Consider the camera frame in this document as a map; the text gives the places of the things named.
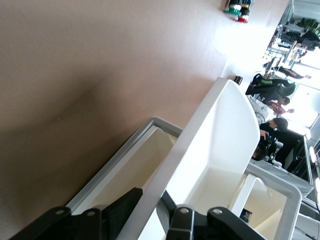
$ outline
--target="white container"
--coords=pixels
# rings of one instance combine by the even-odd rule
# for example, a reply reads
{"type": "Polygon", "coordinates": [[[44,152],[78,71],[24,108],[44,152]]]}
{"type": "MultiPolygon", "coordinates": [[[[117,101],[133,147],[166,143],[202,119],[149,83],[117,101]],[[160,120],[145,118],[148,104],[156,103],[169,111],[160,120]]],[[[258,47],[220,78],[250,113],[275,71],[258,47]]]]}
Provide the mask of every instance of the white container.
{"type": "Polygon", "coordinates": [[[159,127],[151,126],[73,210],[73,214],[100,205],[108,206],[132,188],[145,191],[154,172],[173,147],[174,140],[159,127]]]}
{"type": "Polygon", "coordinates": [[[168,132],[148,125],[146,132],[136,132],[67,207],[80,214],[109,205],[133,187],[143,188],[118,239],[162,240],[155,207],[167,190],[176,204],[192,205],[204,215],[212,207],[236,215],[246,208],[252,212],[249,224],[259,233],[270,240],[291,239],[300,192],[248,166],[259,126],[237,84],[218,78],[176,142],[177,135],[168,133],[179,129],[165,128],[168,132]]]}

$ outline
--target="person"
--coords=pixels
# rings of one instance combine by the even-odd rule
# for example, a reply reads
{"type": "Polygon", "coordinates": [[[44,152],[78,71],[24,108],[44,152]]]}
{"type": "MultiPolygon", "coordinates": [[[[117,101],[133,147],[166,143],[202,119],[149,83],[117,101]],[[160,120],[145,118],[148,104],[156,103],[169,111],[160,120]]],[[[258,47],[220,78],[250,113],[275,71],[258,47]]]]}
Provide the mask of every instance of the person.
{"type": "Polygon", "coordinates": [[[262,142],[259,142],[251,158],[253,160],[260,161],[267,155],[267,153],[267,147],[262,142]]]}
{"type": "Polygon", "coordinates": [[[293,108],[290,108],[288,110],[285,110],[282,105],[287,105],[288,103],[290,103],[290,99],[288,97],[280,97],[278,99],[278,103],[274,102],[274,101],[269,101],[268,104],[269,104],[269,107],[271,109],[273,109],[274,113],[277,114],[277,115],[282,115],[282,114],[285,114],[285,113],[290,113],[290,114],[293,114],[295,112],[295,110],[293,108]]]}
{"type": "Polygon", "coordinates": [[[283,106],[287,106],[290,103],[290,98],[282,96],[277,99],[277,103],[283,106]]]}
{"type": "Polygon", "coordinates": [[[296,73],[295,71],[293,71],[289,68],[282,67],[282,66],[278,67],[276,70],[280,73],[285,74],[286,77],[291,77],[294,79],[304,79],[304,78],[311,79],[310,75],[302,76],[302,75],[296,73]]]}
{"type": "MultiPolygon", "coordinates": [[[[256,120],[259,125],[268,123],[272,129],[277,129],[279,132],[284,132],[288,128],[288,121],[284,118],[274,118],[273,109],[264,104],[262,101],[254,98],[251,95],[247,95],[249,103],[252,106],[252,109],[255,113],[256,120]]],[[[260,135],[266,139],[266,134],[268,132],[260,129],[260,135]]]]}

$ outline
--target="hair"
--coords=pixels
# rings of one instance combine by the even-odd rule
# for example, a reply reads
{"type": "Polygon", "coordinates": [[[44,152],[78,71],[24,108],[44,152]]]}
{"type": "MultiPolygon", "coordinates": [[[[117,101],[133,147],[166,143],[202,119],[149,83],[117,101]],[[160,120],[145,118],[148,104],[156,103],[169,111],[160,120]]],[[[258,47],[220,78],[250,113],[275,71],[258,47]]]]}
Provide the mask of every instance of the hair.
{"type": "Polygon", "coordinates": [[[274,118],[273,121],[276,124],[276,129],[279,132],[285,132],[288,129],[288,121],[282,117],[274,118]]]}
{"type": "Polygon", "coordinates": [[[290,98],[288,98],[287,96],[282,96],[282,98],[284,99],[283,105],[288,105],[290,103],[290,98]]]}
{"type": "Polygon", "coordinates": [[[258,143],[258,146],[256,146],[254,152],[255,157],[252,157],[252,159],[256,161],[262,160],[268,153],[266,145],[264,145],[262,142],[258,143]]]}

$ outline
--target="grey bin edge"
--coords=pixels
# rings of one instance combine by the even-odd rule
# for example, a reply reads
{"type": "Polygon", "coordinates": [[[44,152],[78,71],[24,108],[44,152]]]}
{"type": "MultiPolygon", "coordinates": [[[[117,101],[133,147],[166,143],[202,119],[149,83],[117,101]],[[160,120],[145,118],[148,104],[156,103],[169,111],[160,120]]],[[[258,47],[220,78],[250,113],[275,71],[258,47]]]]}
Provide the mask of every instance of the grey bin edge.
{"type": "Polygon", "coordinates": [[[134,134],[122,145],[122,147],[98,171],[98,173],[66,204],[66,207],[70,208],[71,212],[73,212],[152,126],[158,127],[176,138],[178,138],[182,132],[180,127],[160,117],[150,117],[141,127],[138,128],[137,131],[134,132],[134,134]]]}
{"type": "Polygon", "coordinates": [[[277,192],[285,195],[287,201],[276,231],[275,240],[291,239],[297,221],[297,215],[302,201],[300,190],[287,181],[249,163],[245,174],[252,174],[260,178],[264,184],[277,192]]]}

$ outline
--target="black machine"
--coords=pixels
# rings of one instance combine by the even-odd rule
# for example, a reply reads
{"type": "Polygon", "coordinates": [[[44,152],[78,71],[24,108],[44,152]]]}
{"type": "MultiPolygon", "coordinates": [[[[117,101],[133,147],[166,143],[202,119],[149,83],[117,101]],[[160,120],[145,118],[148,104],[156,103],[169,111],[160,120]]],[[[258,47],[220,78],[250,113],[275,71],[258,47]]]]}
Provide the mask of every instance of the black machine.
{"type": "Polygon", "coordinates": [[[267,141],[268,154],[270,155],[274,154],[278,148],[278,144],[277,144],[278,139],[272,135],[267,135],[266,141],[267,141]]]}
{"type": "MultiPolygon", "coordinates": [[[[133,188],[102,211],[91,208],[80,215],[71,215],[68,207],[52,208],[10,240],[115,240],[142,194],[133,188]]],[[[224,207],[205,216],[177,207],[166,191],[156,210],[167,240],[265,240],[224,207]]]]}
{"type": "Polygon", "coordinates": [[[285,31],[279,38],[282,43],[292,44],[297,41],[301,47],[306,48],[308,51],[314,51],[316,47],[320,46],[320,39],[310,30],[306,30],[302,34],[294,31],[285,31]]]}

